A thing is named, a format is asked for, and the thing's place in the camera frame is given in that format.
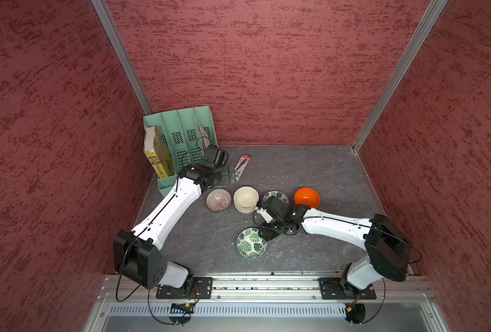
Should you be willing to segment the purple striped bowl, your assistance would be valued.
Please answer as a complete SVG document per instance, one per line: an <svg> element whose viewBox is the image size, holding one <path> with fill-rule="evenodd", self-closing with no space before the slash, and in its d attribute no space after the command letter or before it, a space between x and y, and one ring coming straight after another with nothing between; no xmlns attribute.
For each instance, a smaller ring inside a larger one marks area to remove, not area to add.
<svg viewBox="0 0 491 332"><path fill-rule="evenodd" d="M214 213L226 212L232 204L230 193L223 189L215 189L208 194L206 205Z"/></svg>

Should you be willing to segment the orange bowl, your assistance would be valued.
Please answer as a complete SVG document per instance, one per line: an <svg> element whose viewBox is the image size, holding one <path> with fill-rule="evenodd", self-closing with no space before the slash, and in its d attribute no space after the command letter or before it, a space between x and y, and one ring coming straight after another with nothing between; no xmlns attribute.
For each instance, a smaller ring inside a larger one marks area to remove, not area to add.
<svg viewBox="0 0 491 332"><path fill-rule="evenodd" d="M296 205L317 208L320 205L320 195L311 188L300 188L294 194L294 202Z"/></svg>
<svg viewBox="0 0 491 332"><path fill-rule="evenodd" d="M316 207L311 207L311 206L303 205L303 204L297 204L296 207L297 208L302 208L302 209L305 209L305 210L310 210L312 208L316 208Z"/></svg>

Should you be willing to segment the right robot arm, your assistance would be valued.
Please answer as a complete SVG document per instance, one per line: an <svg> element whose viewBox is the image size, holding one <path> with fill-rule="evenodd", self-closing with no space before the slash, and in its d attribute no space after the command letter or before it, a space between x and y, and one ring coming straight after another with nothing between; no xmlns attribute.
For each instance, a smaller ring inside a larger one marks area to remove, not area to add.
<svg viewBox="0 0 491 332"><path fill-rule="evenodd" d="M343 217L302 204L291 207L276 197L260 204L259 214L264 220L259 226L260 236L268 242L282 234L302 231L347 242L366 252L361 260L346 266L340 279L329 283L342 298L356 298L380 279L406 279L412 244L385 215L375 214L370 219Z"/></svg>

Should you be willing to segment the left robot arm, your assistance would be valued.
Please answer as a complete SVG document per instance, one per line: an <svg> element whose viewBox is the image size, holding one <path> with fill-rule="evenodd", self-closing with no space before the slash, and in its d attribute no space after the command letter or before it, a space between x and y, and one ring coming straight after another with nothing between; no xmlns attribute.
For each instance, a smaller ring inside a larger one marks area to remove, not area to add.
<svg viewBox="0 0 491 332"><path fill-rule="evenodd" d="M186 165L165 198L131 231L121 230L113 240L115 271L151 290L169 286L189 295L193 272L168 261L161 253L173 227L202 194L218 185L229 153L209 146L197 163Z"/></svg>

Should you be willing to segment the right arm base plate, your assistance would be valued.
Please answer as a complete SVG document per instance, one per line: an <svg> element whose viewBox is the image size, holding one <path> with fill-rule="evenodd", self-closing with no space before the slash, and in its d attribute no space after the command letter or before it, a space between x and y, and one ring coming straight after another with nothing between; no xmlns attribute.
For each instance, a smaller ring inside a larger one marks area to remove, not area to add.
<svg viewBox="0 0 491 332"><path fill-rule="evenodd" d="M375 290L369 285L366 289L358 289L340 277L318 279L320 293L323 300L376 300Z"/></svg>

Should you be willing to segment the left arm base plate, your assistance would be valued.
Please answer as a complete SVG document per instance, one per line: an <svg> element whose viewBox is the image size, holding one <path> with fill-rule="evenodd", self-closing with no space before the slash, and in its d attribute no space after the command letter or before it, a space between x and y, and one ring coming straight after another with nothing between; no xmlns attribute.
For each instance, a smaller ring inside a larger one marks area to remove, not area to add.
<svg viewBox="0 0 491 332"><path fill-rule="evenodd" d="M211 277L188 277L180 288L159 286L156 299L159 300L205 300L212 296L213 279Z"/></svg>

